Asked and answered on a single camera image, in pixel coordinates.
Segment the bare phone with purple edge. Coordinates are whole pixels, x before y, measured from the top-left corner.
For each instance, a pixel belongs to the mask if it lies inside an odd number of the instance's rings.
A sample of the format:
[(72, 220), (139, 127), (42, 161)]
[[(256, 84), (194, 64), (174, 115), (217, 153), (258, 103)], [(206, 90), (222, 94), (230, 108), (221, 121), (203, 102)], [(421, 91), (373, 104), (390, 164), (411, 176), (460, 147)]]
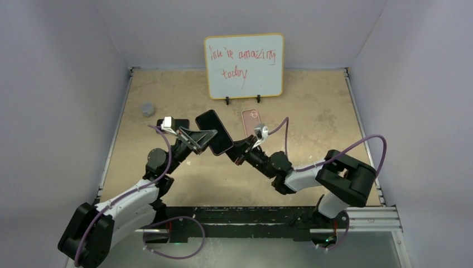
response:
[[(161, 127), (163, 124), (164, 119), (158, 119), (157, 120), (157, 127)], [(171, 122), (170, 128), (173, 130), (179, 129), (180, 127), (187, 128), (189, 129), (190, 127), (190, 121), (188, 119), (173, 119)]]

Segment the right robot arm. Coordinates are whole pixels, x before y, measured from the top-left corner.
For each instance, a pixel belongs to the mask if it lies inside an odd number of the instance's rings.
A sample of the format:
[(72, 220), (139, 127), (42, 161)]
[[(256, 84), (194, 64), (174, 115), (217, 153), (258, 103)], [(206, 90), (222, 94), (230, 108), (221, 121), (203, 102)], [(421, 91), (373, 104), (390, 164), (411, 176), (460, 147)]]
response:
[(226, 155), (234, 164), (247, 162), (272, 179), (272, 187), (282, 195), (311, 187), (325, 187), (328, 194), (321, 198), (313, 212), (313, 220), (318, 226), (327, 227), (346, 208), (366, 206), (378, 171), (347, 154), (366, 140), (367, 137), (343, 151), (329, 150), (322, 160), (298, 168), (292, 165), (283, 151), (267, 156), (256, 144), (254, 136), (236, 142)]

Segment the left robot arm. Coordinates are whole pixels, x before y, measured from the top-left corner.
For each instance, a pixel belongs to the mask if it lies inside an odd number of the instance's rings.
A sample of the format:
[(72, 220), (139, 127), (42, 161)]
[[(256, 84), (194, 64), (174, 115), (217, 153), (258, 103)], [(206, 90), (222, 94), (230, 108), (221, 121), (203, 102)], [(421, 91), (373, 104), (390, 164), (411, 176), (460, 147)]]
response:
[(76, 267), (98, 267), (110, 249), (135, 230), (150, 225), (160, 228), (166, 223), (161, 201), (174, 179), (169, 175), (192, 152), (200, 154), (217, 135), (216, 130), (191, 131), (180, 127), (156, 127), (164, 136), (176, 136), (174, 145), (165, 139), (167, 149), (156, 148), (147, 156), (145, 174), (134, 186), (107, 201), (83, 203), (74, 212), (57, 248), (74, 261)]

